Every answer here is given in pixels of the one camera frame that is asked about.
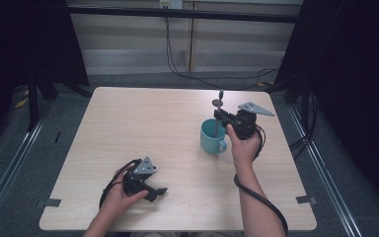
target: person's right arm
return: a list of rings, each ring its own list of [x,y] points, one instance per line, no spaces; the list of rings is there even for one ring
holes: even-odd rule
[[[248,189],[266,198],[260,182],[254,172],[254,156],[261,144],[258,135],[240,140],[232,125],[227,125],[227,133],[232,141],[233,161],[239,182]],[[242,220],[245,236],[285,236],[278,216],[268,206],[239,190]]]

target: cup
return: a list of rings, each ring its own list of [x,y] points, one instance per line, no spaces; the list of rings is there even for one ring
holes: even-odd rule
[[[220,120],[210,118],[202,123],[200,144],[206,153],[223,153],[227,148],[227,144],[224,141],[225,136],[226,128],[222,126]]]

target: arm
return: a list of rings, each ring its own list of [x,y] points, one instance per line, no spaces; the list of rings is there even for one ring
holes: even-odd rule
[[[258,135],[240,140],[230,124],[227,133],[232,141],[233,161],[240,183],[266,198],[252,165],[261,143]],[[281,221],[268,206],[243,191],[239,194],[245,236],[285,236]]]
[[[114,181],[122,182],[124,174],[121,174]],[[101,206],[100,211],[92,220],[87,231],[84,234],[85,236],[105,236],[109,230],[112,223],[123,213],[125,213],[129,207],[131,207],[135,202],[146,197],[148,194],[147,191],[142,191],[131,197],[128,197],[122,190],[122,183],[114,185],[110,192],[107,194],[107,197]]]

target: wall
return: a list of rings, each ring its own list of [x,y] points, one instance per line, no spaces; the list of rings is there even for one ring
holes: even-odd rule
[[[68,4],[159,8],[159,1],[81,1]],[[296,16],[298,0],[185,1],[184,9]],[[170,71],[163,18],[71,15],[88,74]],[[258,71],[279,66],[293,24],[169,19],[179,71]]]

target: light wood tabletop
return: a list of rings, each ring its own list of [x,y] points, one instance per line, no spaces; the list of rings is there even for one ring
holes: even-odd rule
[[[231,142],[220,155],[205,153],[200,126],[213,118],[218,91],[98,88],[73,140],[39,226],[43,230],[85,230],[99,209],[103,189],[115,170],[149,156],[157,172],[146,184],[168,188],[154,202],[142,200],[112,226],[120,231],[242,230]],[[222,109],[237,113],[253,102],[273,113],[269,94],[225,91]],[[266,142],[254,169],[269,200],[284,214],[290,230],[312,230],[317,222],[278,115],[258,115]]]

